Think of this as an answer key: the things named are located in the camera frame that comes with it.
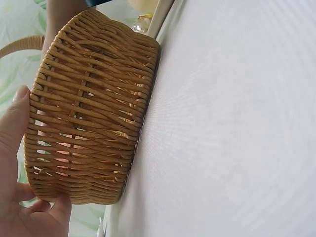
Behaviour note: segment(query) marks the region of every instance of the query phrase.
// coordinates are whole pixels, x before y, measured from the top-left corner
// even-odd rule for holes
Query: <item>woven rattan basket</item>
[[[153,38],[96,10],[80,13],[59,32],[30,96],[25,167],[37,197],[54,201],[67,193],[73,204],[119,199],[158,52]]]

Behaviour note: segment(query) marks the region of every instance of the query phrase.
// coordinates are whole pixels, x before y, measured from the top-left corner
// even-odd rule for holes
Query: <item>basket weave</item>
[[[153,86],[159,44],[96,10],[56,36],[30,96],[25,166],[36,196],[113,204]]]

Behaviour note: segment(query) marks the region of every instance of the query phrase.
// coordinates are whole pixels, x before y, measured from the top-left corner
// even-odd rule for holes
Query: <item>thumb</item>
[[[55,218],[61,225],[68,227],[71,214],[71,201],[65,194],[60,195],[49,214]]]
[[[22,86],[13,103],[0,119],[0,154],[16,155],[30,116],[30,91]]]

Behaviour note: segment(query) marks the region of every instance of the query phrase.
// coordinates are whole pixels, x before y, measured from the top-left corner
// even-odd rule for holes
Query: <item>white surface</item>
[[[112,236],[316,236],[315,12],[314,0],[187,1]]]

